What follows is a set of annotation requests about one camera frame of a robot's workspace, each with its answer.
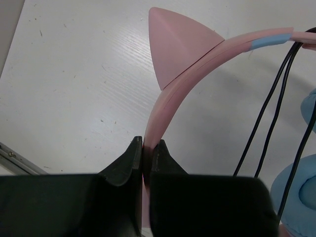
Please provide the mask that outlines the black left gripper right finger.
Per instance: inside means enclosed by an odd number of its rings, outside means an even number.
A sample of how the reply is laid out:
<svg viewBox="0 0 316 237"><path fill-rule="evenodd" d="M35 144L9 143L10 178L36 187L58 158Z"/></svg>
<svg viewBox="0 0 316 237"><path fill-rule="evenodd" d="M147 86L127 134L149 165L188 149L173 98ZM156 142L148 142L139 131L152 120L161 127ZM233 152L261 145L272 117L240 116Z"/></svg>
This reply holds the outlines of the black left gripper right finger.
<svg viewBox="0 0 316 237"><path fill-rule="evenodd" d="M160 141L150 176L150 226L156 237L277 237L264 183L253 177L188 174Z"/></svg>

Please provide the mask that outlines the aluminium table edge rail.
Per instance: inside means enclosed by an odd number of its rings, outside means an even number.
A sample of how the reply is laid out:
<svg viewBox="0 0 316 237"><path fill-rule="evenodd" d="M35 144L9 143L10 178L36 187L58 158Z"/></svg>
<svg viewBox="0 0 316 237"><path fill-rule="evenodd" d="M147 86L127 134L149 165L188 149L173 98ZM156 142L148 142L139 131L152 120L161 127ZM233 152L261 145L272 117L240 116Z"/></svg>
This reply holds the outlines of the aluminium table edge rail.
<svg viewBox="0 0 316 237"><path fill-rule="evenodd" d="M48 173L36 166L3 143L0 144L0 164L15 175L47 175Z"/></svg>

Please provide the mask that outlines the pink blue cat-ear headphones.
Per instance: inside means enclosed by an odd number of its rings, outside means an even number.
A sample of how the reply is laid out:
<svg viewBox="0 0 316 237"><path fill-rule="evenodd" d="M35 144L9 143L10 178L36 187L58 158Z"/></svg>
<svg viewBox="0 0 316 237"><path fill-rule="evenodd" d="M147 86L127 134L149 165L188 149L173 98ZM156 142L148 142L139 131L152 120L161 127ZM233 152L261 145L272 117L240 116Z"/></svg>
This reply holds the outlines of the pink blue cat-ear headphones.
<svg viewBox="0 0 316 237"><path fill-rule="evenodd" d="M316 50L316 33L295 32L293 28L276 28L256 31L231 39L224 39L203 24L170 10L152 7L149 10L149 41L152 62L161 93L151 111L144 138L145 186L149 188L149 165L152 164L154 148L168 128L179 106L195 87L209 73L222 64L244 52L294 41L294 46ZM264 110L275 90L279 78L291 57L288 53L283 61L274 84L259 113L254 128L247 141L235 170L239 171L247 151L254 138ZM301 161L297 170L298 178L293 181L294 190L289 193L292 209L284 210L284 228L291 237L315 237L316 213L303 207L294 191L299 191L299 184L311 181L312 164L316 165L315 156L308 156Z"/></svg>

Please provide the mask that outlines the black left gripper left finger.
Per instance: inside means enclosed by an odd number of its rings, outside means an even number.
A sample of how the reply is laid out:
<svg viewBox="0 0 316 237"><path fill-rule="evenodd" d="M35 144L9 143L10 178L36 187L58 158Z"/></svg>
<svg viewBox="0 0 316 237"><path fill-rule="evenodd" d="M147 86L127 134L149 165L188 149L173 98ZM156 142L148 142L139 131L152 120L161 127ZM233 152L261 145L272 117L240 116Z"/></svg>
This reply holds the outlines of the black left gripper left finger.
<svg viewBox="0 0 316 237"><path fill-rule="evenodd" d="M3 237L139 237L142 138L98 173L0 178Z"/></svg>

